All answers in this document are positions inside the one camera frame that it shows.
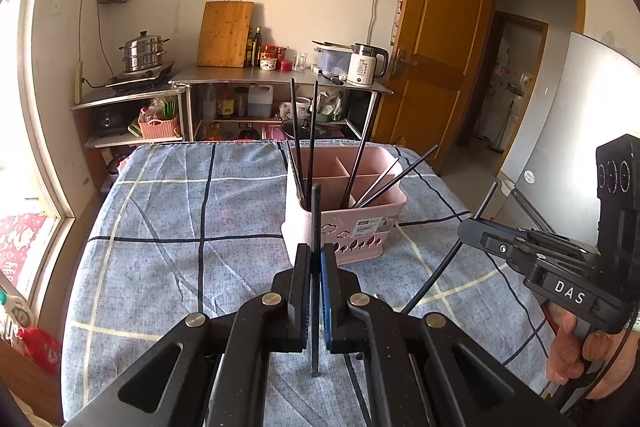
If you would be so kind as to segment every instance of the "white kettle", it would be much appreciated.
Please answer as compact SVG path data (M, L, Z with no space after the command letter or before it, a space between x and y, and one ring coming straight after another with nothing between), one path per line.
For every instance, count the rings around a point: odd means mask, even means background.
M351 49L353 53L349 61L348 83L357 86L370 86L375 78L385 75L389 65L389 54L386 50L366 44L354 44ZM382 55L383 64L380 73L376 74L379 55Z

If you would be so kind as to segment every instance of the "bolt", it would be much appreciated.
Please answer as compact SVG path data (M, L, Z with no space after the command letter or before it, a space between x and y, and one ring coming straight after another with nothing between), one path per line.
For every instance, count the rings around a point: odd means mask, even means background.
M354 293L349 297L349 302L354 306L366 306L369 304L369 296L366 293Z
M190 313L189 315L187 315L187 318L185 318L184 321L186 322L188 327L197 328L204 324L206 318L207 317L202 313Z
M262 296L262 304L265 306L275 306L282 302L282 296L276 292L265 293Z
M430 313L424 318L424 321L428 327L439 330L447 324L447 317L441 313Z

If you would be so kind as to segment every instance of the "cutting board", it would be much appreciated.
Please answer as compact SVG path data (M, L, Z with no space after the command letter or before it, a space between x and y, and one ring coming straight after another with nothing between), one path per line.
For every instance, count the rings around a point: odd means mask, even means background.
M212 1L204 5L198 42L199 66L244 66L253 10L252 2Z

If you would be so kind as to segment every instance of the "red bag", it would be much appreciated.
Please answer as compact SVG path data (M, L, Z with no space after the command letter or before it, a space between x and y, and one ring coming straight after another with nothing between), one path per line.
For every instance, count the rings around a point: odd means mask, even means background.
M60 343L40 328L20 328L16 333L24 342L27 355L48 373L60 372Z

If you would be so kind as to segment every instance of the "red floor mat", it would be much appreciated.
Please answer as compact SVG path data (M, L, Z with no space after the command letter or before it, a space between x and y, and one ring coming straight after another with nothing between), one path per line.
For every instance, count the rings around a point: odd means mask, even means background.
M24 267L29 247L46 219L46 214L0 219L0 270L14 285Z

